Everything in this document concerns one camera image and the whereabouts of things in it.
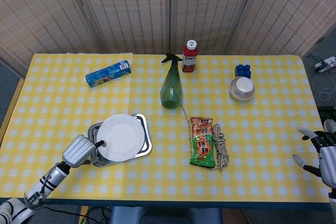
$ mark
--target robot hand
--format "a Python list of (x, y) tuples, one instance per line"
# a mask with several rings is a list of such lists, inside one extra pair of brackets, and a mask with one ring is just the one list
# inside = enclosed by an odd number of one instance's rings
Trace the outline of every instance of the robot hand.
[(321, 177), (322, 181), (331, 187), (329, 201), (336, 223), (336, 123), (334, 120), (327, 119), (323, 126), (324, 132), (298, 128), (298, 131), (304, 135), (302, 139), (310, 139), (313, 143), (319, 157), (319, 168), (306, 164), (298, 155), (293, 155), (293, 159), (301, 168)]
[(77, 136), (63, 152), (63, 161), (55, 164), (25, 195), (25, 204), (18, 199), (10, 199), (0, 205), (0, 224), (26, 224), (32, 218), (35, 210), (43, 207), (45, 199), (69, 175), (70, 168), (95, 161), (87, 160), (91, 153), (100, 146), (106, 146), (104, 141), (93, 144), (83, 135)]

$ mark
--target snack bag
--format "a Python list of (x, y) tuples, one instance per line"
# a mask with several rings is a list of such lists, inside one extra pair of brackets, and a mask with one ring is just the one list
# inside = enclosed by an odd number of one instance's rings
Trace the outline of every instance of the snack bag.
[(212, 118), (190, 118), (192, 127), (192, 156), (189, 164), (214, 168), (214, 138)]

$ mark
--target bottle cap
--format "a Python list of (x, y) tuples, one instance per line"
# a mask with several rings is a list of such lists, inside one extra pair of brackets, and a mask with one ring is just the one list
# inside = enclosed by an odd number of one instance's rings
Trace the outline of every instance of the bottle cap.
[(187, 48), (188, 48), (189, 50), (195, 50), (195, 49), (196, 49), (196, 46), (197, 46), (196, 41), (194, 41), (193, 39), (188, 40), (188, 42), (187, 42)]

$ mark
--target gray floor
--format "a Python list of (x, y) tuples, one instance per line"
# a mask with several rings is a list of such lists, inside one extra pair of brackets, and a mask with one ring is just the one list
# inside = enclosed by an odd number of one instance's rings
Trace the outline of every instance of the gray floor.
[[(312, 52), (312, 54), (318, 55), (322, 59), (329, 58), (331, 56), (336, 56), (336, 30), (329, 34), (323, 42), (321, 42)], [(313, 84), (320, 90), (323, 88), (333, 88), (332, 80), (336, 83), (336, 74), (332, 75), (329, 73), (316, 73), (311, 70), (311, 66), (316, 63), (315, 60), (306, 57), (303, 60), (308, 79), (311, 87)], [(18, 76), (9, 71), (0, 63), (0, 125), (2, 124), (3, 118), (6, 114), (8, 106), (11, 102), (13, 93), (18, 83)], [(314, 98), (318, 106), (336, 106), (336, 92), (331, 95), (331, 98), (327, 102), (322, 102), (319, 99), (319, 95), (316, 94), (317, 90), (313, 90)], [(54, 205), (50, 206), (54, 209), (78, 212), (78, 206), (72, 205)], [(307, 211), (307, 210), (246, 210), (249, 218), (253, 224), (329, 224), (333, 223), (332, 215), (330, 211)], [(102, 215), (100, 211), (93, 210), (90, 214), (93, 218), (101, 221)], [(76, 223), (76, 217), (51, 212), (47, 209), (41, 209), (37, 212), (31, 224), (51, 224), (51, 223), (62, 223), (62, 224), (73, 224)]]

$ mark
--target table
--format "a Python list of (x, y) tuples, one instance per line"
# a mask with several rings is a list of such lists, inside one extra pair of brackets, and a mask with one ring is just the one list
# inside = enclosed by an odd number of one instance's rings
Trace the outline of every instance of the table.
[[(116, 113), (146, 116), (153, 143), (145, 157), (70, 171), (50, 199), (135, 205), (160, 201), (192, 206), (327, 206), (328, 189), (292, 160), (318, 164), (296, 127), (321, 129), (298, 56), (198, 56), (182, 73), (188, 116), (212, 117), (227, 138), (222, 172), (189, 163), (188, 127), (180, 108), (167, 110), (160, 89), (170, 63), (163, 55), (35, 54), (0, 149), (0, 197), (23, 197), (78, 135)], [(128, 60), (132, 73), (90, 88), (85, 74)], [(238, 64), (250, 64), (255, 98), (233, 100), (228, 84)]]

